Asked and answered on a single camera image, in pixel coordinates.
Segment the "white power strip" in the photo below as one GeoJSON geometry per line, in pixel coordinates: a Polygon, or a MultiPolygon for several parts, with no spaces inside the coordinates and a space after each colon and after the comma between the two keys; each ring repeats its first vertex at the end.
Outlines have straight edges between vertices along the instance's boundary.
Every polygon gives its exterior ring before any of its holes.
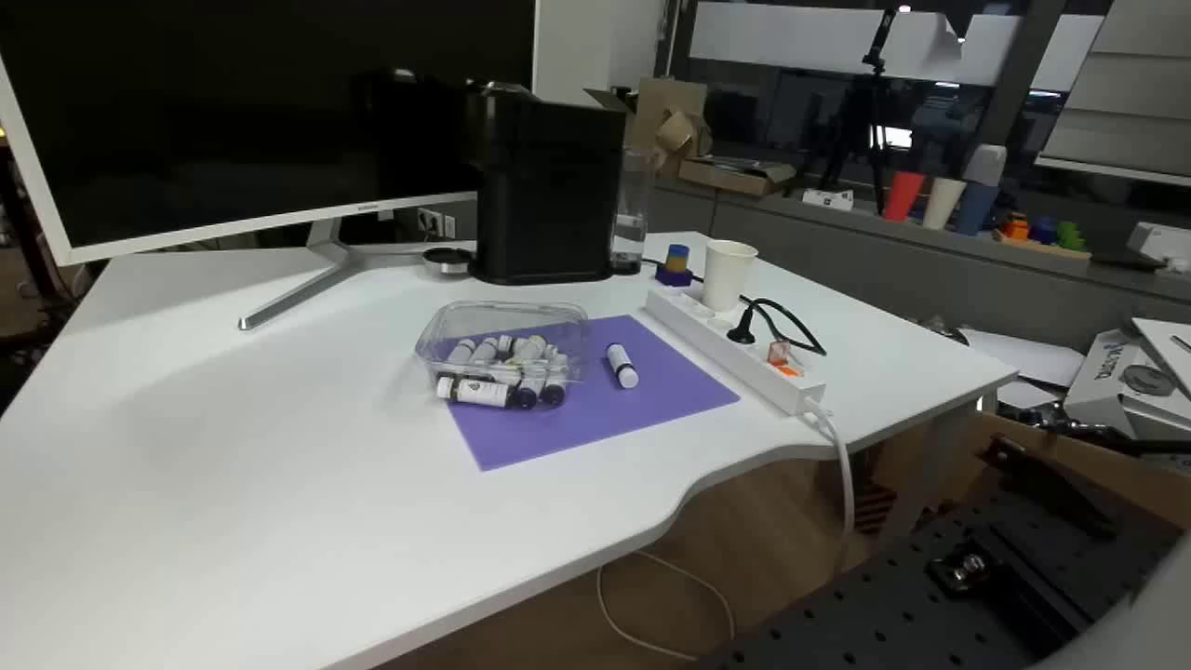
{"type": "Polygon", "coordinates": [[[770,335],[734,343],[734,316],[707,314],[694,289],[657,288],[646,299],[646,314],[787,417],[797,417],[826,395],[822,366],[812,353],[793,353],[788,366],[780,368],[770,360],[770,335]]]}

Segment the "white marker tube on mat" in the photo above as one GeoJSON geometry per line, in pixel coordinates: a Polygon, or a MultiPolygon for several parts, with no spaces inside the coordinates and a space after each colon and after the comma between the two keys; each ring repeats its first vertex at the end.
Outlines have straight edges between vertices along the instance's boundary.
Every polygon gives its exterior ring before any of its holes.
{"type": "Polygon", "coordinates": [[[622,391],[640,389],[640,374],[622,343],[609,348],[609,368],[622,391]]]}

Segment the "purple paper mat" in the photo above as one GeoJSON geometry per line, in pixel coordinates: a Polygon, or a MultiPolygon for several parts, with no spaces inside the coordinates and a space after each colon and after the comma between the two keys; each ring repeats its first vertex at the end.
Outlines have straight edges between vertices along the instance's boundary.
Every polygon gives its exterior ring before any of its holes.
{"type": "Polygon", "coordinates": [[[581,332],[550,332],[578,353],[578,379],[559,411],[455,405],[451,417],[481,468],[504,468],[626,433],[685,420],[738,402],[719,385],[638,316],[600,316],[581,332]],[[609,352],[622,348],[640,374],[633,391],[615,385],[609,352]]]}

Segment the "blue yellow small toy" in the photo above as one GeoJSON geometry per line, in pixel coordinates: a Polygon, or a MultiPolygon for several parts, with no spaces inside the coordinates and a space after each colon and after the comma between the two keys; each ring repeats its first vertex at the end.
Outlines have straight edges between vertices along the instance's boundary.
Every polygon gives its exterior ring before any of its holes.
{"type": "Polygon", "coordinates": [[[663,288],[689,288],[694,282],[689,247],[666,247],[666,261],[659,265],[657,281],[663,288]]]}

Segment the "clear water bottle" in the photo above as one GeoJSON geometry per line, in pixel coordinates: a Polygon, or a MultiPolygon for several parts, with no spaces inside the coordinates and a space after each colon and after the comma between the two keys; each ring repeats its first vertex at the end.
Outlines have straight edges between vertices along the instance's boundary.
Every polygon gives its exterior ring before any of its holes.
{"type": "Polygon", "coordinates": [[[617,272],[638,272],[649,237],[649,198],[651,198],[651,162],[631,153],[622,162],[617,218],[612,226],[612,265],[617,272]]]}

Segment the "clear plastic container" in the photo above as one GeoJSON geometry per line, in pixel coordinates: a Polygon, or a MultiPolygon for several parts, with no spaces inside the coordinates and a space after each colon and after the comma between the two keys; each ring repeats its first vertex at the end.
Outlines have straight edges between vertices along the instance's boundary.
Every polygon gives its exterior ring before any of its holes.
{"type": "Polygon", "coordinates": [[[451,301],[419,339],[431,378],[472,378],[512,389],[515,414],[559,411],[581,378],[587,316],[542,301],[451,301]]]}

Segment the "white tube in container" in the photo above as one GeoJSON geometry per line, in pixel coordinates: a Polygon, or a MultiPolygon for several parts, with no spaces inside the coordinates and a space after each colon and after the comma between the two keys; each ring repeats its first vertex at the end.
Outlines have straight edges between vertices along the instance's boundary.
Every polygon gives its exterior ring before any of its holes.
{"type": "Polygon", "coordinates": [[[455,405],[512,405],[512,389],[494,379],[472,379],[472,378],[435,378],[435,397],[455,405]]]}

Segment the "white paper cup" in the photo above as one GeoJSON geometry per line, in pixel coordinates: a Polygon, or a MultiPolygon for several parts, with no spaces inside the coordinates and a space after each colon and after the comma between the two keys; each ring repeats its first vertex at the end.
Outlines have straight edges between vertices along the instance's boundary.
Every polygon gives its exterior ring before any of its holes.
{"type": "Polygon", "coordinates": [[[711,237],[707,241],[707,261],[705,261],[705,306],[711,314],[734,311],[751,261],[761,257],[757,247],[734,241],[734,237],[711,237]]]}

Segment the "black box appliance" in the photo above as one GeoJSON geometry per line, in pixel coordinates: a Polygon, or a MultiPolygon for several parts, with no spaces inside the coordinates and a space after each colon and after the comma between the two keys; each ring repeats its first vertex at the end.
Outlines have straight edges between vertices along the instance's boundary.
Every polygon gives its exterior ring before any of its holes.
{"type": "Polygon", "coordinates": [[[626,121],[523,91],[470,96],[476,261],[487,282],[586,282],[612,276],[626,121]]]}

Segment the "cardboard box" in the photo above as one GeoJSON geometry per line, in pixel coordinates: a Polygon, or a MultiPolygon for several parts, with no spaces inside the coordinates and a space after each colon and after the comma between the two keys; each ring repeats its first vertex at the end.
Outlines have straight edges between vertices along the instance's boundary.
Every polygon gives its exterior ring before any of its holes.
{"type": "Polygon", "coordinates": [[[659,174],[678,174],[711,153],[702,81],[646,80],[638,91],[594,91],[594,100],[626,115],[626,148],[649,158],[659,174]]]}

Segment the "red plastic cup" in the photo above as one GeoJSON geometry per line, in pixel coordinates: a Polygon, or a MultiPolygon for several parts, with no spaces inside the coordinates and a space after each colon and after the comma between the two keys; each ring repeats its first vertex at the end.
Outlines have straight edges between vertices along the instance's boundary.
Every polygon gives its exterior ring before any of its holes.
{"type": "Polygon", "coordinates": [[[910,211],[915,209],[915,198],[924,191],[927,174],[924,173],[896,173],[889,191],[885,191],[885,205],[881,205],[881,218],[889,225],[905,225],[910,211]]]}

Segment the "white plastic cup background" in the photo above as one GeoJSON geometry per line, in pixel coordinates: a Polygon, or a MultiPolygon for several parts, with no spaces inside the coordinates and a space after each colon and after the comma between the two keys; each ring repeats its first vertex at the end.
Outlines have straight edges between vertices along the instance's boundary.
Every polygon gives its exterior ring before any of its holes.
{"type": "Polygon", "coordinates": [[[966,191],[967,191],[966,178],[936,178],[924,209],[924,226],[941,231],[966,191]]]}

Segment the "blue plastic cup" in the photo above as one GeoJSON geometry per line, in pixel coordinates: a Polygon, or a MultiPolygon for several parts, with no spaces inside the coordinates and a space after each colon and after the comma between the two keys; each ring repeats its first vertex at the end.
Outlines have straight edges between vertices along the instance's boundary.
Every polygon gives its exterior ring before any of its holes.
{"type": "Polygon", "coordinates": [[[978,146],[966,168],[966,198],[953,218],[958,234],[978,234],[999,194],[1002,194],[1002,174],[1009,165],[1007,146],[978,146]]]}

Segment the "black perforated metal board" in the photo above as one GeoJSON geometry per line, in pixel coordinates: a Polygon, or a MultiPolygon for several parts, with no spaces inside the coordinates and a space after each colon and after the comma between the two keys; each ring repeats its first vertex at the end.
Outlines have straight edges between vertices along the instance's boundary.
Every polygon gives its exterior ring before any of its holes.
{"type": "Polygon", "coordinates": [[[1027,670],[1132,600],[1180,529],[1095,492],[1090,533],[999,492],[788,605],[702,670],[1027,670]]]}

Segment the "white framed computer monitor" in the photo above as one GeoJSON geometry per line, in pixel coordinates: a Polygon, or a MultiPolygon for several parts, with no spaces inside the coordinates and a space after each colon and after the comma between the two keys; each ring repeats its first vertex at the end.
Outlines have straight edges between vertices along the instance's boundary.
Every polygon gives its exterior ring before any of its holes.
{"type": "Polygon", "coordinates": [[[476,194],[467,92],[542,0],[0,0],[4,134],[60,265],[476,194]]]}

